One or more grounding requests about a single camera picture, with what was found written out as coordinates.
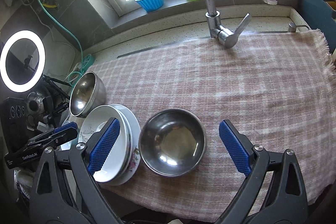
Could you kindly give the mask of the black tripod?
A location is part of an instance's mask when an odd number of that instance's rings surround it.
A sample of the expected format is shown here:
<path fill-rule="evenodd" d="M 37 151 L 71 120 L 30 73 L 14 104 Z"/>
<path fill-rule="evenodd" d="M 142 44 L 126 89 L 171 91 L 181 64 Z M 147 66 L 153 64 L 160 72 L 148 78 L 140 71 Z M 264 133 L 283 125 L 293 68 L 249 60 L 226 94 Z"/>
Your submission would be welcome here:
<path fill-rule="evenodd" d="M 70 96 L 66 92 L 64 92 L 62 90 L 62 88 L 57 86 L 57 84 L 61 84 L 61 85 L 64 85 L 64 86 L 71 87 L 71 85 L 69 83 L 61 81 L 59 79 L 55 79 L 53 77 L 50 77 L 50 76 L 47 76 L 47 75 L 44 75 L 44 74 L 42 74 L 41 79 L 44 82 L 46 82 L 47 84 L 49 84 L 50 87 L 54 88 L 62 97 L 64 97 L 67 100 L 70 100 Z"/>

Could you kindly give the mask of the white plate pink flower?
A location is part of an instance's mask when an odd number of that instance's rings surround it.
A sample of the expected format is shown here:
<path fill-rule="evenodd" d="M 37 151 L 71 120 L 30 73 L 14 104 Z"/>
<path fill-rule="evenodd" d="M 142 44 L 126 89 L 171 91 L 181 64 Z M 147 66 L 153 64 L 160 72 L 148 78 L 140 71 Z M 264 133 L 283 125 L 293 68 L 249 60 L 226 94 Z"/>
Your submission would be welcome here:
<path fill-rule="evenodd" d="M 138 149 L 138 141 L 139 141 L 139 135 L 141 132 L 141 128 L 133 112 L 129 110 L 126 106 L 119 105 L 119 104 L 111 104 L 110 106 L 122 112 L 122 114 L 126 117 L 127 121 L 130 124 L 130 131 L 131 131 L 132 139 L 133 139 L 131 157 L 130 157 L 130 161 L 129 161 L 129 165 L 127 166 L 127 169 L 124 170 L 124 172 L 120 176 L 108 182 L 108 184 L 112 186 L 119 186 L 119 185 L 125 184 L 128 180 L 132 178 L 132 176 L 135 174 L 141 162 L 141 157 L 140 157 L 139 149 Z"/>

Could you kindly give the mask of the small stainless steel bowl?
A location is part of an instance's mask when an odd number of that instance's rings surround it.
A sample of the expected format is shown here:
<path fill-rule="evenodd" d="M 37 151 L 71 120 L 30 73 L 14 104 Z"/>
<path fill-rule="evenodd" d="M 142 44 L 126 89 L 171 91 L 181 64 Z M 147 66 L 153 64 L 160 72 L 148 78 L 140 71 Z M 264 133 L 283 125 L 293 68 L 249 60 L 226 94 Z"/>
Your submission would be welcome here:
<path fill-rule="evenodd" d="M 143 126 L 138 148 L 145 165 L 162 177 L 181 177 L 194 170 L 207 148 L 206 131 L 189 110 L 173 108 L 154 114 Z"/>

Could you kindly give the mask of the white plate grey branch pattern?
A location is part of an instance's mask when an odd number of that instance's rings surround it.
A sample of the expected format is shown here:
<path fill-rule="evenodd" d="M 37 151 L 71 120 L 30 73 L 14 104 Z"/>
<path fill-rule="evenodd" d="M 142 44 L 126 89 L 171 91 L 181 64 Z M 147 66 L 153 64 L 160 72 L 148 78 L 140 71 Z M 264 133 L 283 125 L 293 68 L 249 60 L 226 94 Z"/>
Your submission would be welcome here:
<path fill-rule="evenodd" d="M 84 119 L 79 142 L 96 140 L 88 155 L 88 172 L 96 182 L 109 182 L 126 172 L 133 148 L 133 133 L 122 105 L 101 105 Z"/>

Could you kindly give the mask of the blue fluted cup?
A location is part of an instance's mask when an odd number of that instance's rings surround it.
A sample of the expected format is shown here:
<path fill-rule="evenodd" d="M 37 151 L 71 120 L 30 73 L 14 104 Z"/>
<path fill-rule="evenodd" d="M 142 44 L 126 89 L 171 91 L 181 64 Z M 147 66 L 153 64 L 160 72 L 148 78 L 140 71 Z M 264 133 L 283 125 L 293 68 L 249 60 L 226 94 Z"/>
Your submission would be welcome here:
<path fill-rule="evenodd" d="M 146 12 L 152 12 L 163 6 L 163 0 L 135 0 Z"/>

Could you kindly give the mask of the large stainless steel bowl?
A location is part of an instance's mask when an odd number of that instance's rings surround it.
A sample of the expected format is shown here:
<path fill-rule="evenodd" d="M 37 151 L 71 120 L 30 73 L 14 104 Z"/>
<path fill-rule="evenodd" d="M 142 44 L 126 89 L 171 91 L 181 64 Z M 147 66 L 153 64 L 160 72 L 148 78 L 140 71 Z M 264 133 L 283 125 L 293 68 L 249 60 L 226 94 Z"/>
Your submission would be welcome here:
<path fill-rule="evenodd" d="M 86 118 L 96 107 L 104 105 L 106 88 L 102 80 L 94 72 L 87 72 L 76 83 L 70 97 L 70 114 L 78 118 Z"/>

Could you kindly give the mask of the steel pot lid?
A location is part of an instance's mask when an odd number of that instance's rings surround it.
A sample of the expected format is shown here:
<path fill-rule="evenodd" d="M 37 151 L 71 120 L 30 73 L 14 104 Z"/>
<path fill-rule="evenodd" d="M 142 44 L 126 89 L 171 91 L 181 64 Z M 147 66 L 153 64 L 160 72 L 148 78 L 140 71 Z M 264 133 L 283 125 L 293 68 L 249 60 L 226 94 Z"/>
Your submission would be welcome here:
<path fill-rule="evenodd" d="M 50 91 L 40 85 L 27 96 L 28 119 L 31 123 L 47 122 L 47 116 L 54 110 L 54 103 Z"/>

